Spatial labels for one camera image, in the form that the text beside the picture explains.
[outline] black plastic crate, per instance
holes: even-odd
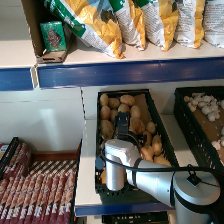
[[[120,215],[103,215],[102,223],[105,224],[169,224],[166,212],[148,212]]]
[[[166,133],[164,125],[161,121],[159,113],[155,107],[154,101],[149,93],[148,89],[140,90],[122,90],[122,91],[111,91],[111,92],[99,92],[97,100],[97,130],[96,130],[96,157],[100,154],[100,145],[103,142],[103,139],[100,136],[100,103],[99,99],[102,94],[107,94],[109,98],[119,98],[122,95],[128,94],[131,96],[137,96],[144,94],[145,100],[148,106],[148,111],[151,115],[152,121],[157,124],[157,134],[161,136],[163,150],[163,156],[169,160],[172,167],[179,167],[176,156],[174,154],[173,146],[170,143],[169,137]],[[102,184],[100,181],[102,171],[95,168],[95,190],[98,194],[107,194],[108,196],[120,196],[123,195],[125,191],[136,190],[133,186],[129,185],[128,182],[125,182],[124,187],[120,191],[109,191],[106,187],[106,184]]]
[[[216,149],[212,146],[198,120],[184,101],[184,96],[190,97],[192,93],[205,93],[205,95],[214,96],[217,100],[222,100],[224,99],[224,87],[177,88],[174,105],[174,116],[198,165],[224,172],[224,166]]]

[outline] chip bag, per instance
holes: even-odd
[[[178,11],[172,0],[138,0],[144,15],[146,37],[168,51],[176,30]]]
[[[145,49],[145,23],[136,0],[109,0],[121,28],[125,43]]]
[[[224,1],[206,0],[203,28],[205,40],[215,47],[224,48]]]
[[[174,39],[181,45],[192,48],[201,46],[204,6],[205,0],[177,0],[179,19]]]
[[[112,7],[105,0],[40,0],[87,45],[121,59],[122,37]]]

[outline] white wall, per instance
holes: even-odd
[[[17,136],[37,151],[74,150],[83,126],[80,88],[0,92],[0,142]]]
[[[223,79],[189,82],[145,83],[138,85],[82,87],[85,118],[95,119],[97,117],[96,104],[98,92],[131,89],[149,89],[149,92],[155,102],[158,112],[160,114],[172,114],[175,101],[174,92],[176,88],[193,86],[219,86],[222,85],[222,83],[224,83]]]

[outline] blue shelf edge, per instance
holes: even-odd
[[[30,68],[0,69],[0,91],[33,90]]]
[[[116,204],[116,205],[91,205],[75,206],[76,217],[90,215],[113,215],[113,214],[132,214],[175,210],[161,202],[135,203],[135,204]]]
[[[40,88],[223,79],[223,71],[224,57],[38,67]]]

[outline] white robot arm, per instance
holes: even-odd
[[[103,159],[109,190],[118,191],[124,187],[126,172],[129,184],[174,206],[178,224],[224,223],[224,215],[215,212],[216,206],[224,205],[223,194],[220,196],[219,182],[211,173],[198,171],[196,175],[195,170],[200,169],[192,168],[191,174],[186,167],[176,172],[174,168],[142,160],[135,145],[120,139],[106,142]]]

